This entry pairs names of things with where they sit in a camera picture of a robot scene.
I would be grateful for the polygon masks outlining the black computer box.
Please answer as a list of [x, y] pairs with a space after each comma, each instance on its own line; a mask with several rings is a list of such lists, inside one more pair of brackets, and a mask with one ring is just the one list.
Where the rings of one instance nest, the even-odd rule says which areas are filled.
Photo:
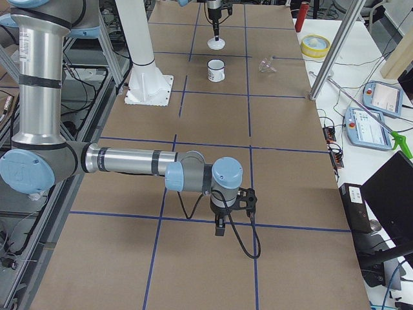
[[350, 230], [353, 233], [371, 233], [372, 229], [365, 200], [361, 194], [361, 186], [344, 183], [340, 186], [339, 191]]

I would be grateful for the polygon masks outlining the near teach pendant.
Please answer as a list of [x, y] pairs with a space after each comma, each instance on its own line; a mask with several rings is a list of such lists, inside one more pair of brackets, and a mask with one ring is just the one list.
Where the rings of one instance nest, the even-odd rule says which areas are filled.
[[362, 108], [349, 107], [345, 128], [351, 144], [377, 150], [391, 150], [389, 133]]

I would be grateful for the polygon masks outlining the teach pendant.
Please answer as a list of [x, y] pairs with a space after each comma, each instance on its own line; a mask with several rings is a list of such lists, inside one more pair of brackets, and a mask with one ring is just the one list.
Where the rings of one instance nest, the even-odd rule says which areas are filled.
[[395, 86], [380, 81], [371, 81], [364, 86], [364, 106], [382, 112], [392, 118], [401, 115], [404, 92]]
[[362, 108], [349, 107], [345, 128], [351, 144], [377, 150], [391, 150], [389, 133]]

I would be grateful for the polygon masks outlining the black monitor on stand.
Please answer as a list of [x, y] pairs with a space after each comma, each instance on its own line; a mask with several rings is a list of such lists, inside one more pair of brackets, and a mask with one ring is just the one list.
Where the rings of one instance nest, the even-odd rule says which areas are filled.
[[371, 279], [387, 261], [412, 259], [412, 161], [396, 152], [361, 186], [361, 194], [395, 243], [387, 250], [358, 251], [359, 266]]

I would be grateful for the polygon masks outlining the upper orange connector box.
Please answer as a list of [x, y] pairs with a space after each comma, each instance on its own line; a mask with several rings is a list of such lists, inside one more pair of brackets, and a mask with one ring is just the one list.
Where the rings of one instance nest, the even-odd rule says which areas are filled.
[[336, 129], [334, 126], [323, 127], [323, 134], [327, 143], [336, 142]]

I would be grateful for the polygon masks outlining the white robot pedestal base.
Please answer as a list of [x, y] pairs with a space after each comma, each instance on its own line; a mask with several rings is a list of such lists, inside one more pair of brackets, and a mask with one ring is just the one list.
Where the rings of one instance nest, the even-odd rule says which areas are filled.
[[125, 103], [165, 107], [174, 77], [156, 65], [144, 1], [120, 0], [116, 6], [133, 64]]

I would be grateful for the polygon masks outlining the far teach pendant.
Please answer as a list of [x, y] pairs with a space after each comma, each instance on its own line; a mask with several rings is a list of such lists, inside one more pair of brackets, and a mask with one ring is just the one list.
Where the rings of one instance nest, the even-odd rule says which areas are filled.
[[401, 115], [404, 92], [395, 86], [380, 81], [371, 81], [364, 86], [364, 106], [382, 112], [392, 118]]

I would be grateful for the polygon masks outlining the white round mug lid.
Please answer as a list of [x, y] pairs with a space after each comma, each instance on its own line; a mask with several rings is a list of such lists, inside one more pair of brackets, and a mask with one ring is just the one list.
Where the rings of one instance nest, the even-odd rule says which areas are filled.
[[225, 47], [225, 41], [221, 38], [211, 38], [207, 41], [207, 45], [211, 50], [222, 50]]

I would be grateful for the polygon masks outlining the clear plastic funnel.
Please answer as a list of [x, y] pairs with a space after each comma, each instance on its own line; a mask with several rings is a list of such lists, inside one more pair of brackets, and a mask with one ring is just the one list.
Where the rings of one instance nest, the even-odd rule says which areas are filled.
[[260, 72], [267, 72], [267, 73], [275, 73], [277, 70], [273, 66], [273, 61], [274, 57], [273, 56], [267, 56], [263, 58], [263, 60], [260, 62], [258, 66], [258, 70]]

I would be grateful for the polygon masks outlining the aluminium frame post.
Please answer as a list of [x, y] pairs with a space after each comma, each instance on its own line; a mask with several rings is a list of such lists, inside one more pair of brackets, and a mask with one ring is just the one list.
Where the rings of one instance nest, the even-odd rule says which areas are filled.
[[328, 51], [327, 56], [316, 76], [316, 79], [309, 94], [310, 100], [315, 101], [319, 93], [321, 92], [321, 89], [325, 81], [327, 80], [327, 77], [330, 74], [330, 71], [334, 63], [336, 62], [338, 54], [342, 49], [343, 45], [345, 44], [345, 41], [350, 31], [352, 30], [352, 27], [356, 22], [356, 19], [359, 17], [359, 14], [361, 12], [361, 9], [365, 5], [365, 2], [365, 0], [353, 0], [353, 2], [351, 2], [350, 7], [347, 10], [344, 19], [342, 20], [338, 28], [338, 31], [334, 37], [330, 50]]

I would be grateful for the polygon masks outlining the white enamel mug blue rim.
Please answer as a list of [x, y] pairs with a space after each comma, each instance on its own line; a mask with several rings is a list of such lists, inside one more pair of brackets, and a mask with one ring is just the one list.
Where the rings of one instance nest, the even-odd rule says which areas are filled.
[[207, 63], [208, 80], [219, 83], [225, 79], [225, 62], [221, 59], [211, 59]]

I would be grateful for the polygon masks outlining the wooden board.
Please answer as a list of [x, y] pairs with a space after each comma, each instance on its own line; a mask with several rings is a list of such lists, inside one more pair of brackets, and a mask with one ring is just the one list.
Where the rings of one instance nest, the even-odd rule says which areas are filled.
[[387, 59], [380, 72], [385, 79], [397, 79], [412, 62], [413, 29], [411, 28]]

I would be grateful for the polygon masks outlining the green handled air gun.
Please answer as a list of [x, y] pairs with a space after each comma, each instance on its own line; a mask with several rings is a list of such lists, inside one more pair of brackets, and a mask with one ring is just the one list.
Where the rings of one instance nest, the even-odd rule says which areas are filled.
[[395, 130], [392, 130], [389, 126], [385, 124], [384, 121], [381, 121], [379, 118], [375, 117], [371, 111], [369, 111], [368, 108], [366, 108], [362, 103], [360, 103], [355, 97], [353, 97], [351, 94], [349, 94], [344, 88], [338, 85], [330, 76], [327, 77], [327, 80], [333, 84], [336, 88], [338, 88], [344, 95], [346, 95], [348, 98], [350, 98], [359, 108], [363, 109], [370, 117], [372, 117], [374, 120], [376, 120], [379, 125], [385, 129], [392, 137], [394, 140], [394, 147], [393, 150], [396, 150], [397, 147], [400, 147], [402, 152], [405, 154], [405, 156], [408, 159], [412, 159], [412, 153], [407, 145], [407, 139], [404, 135], [401, 135], [397, 133]]

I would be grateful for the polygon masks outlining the red cylinder can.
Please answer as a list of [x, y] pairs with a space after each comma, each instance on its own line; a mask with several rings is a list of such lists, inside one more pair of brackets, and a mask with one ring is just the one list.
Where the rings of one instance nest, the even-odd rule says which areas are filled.
[[308, 1], [303, 1], [299, 7], [298, 15], [295, 23], [295, 30], [297, 33], [303, 28], [303, 23], [306, 19], [308, 9], [310, 8], [310, 3]]

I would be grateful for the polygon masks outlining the aluminium side frame rail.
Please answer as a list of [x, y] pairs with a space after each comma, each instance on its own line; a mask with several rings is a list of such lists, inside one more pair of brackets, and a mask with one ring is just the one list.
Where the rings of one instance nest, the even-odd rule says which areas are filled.
[[[63, 88], [63, 120], [75, 127], [61, 125], [61, 133], [68, 141], [95, 142], [122, 87], [99, 55], [68, 53], [65, 60], [77, 78]], [[1, 309], [29, 308], [82, 180], [72, 176], [38, 200], [1, 183]]]

